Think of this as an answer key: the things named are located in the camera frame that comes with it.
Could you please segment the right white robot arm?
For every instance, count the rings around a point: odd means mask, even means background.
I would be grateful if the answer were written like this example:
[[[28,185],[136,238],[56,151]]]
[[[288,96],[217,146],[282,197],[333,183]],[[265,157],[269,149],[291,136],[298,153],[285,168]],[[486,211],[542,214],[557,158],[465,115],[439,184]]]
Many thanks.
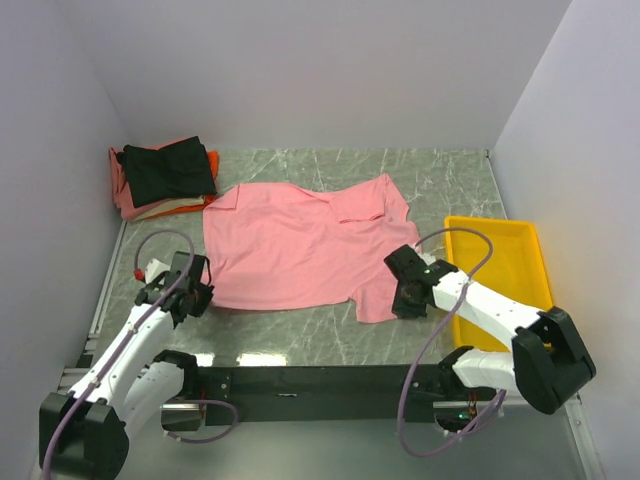
[[[505,348],[457,348],[437,366],[431,388],[436,395],[460,399],[473,389],[505,390],[552,414],[595,377],[596,366],[565,310],[519,303],[444,260],[426,263],[408,245],[384,262],[397,281],[392,307],[396,316],[415,317],[432,306],[461,316]]]

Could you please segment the pink t shirt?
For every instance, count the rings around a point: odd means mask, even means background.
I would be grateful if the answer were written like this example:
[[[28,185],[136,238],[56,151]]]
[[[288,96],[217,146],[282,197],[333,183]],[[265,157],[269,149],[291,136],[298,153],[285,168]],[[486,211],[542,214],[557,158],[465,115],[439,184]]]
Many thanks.
[[[203,211],[218,307],[276,311],[352,301],[365,324],[394,319],[385,257],[419,239],[391,177],[337,192],[289,183],[233,187]]]

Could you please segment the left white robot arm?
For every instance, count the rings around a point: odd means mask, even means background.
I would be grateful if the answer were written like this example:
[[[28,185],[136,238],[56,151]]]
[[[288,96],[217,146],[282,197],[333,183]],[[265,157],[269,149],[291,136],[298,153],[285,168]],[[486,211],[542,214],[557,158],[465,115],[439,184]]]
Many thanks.
[[[201,396],[194,355],[164,342],[213,297],[210,262],[178,251],[168,270],[146,281],[129,316],[100,359],[66,393],[39,410],[39,465],[44,478],[114,479],[131,441],[168,400]]]

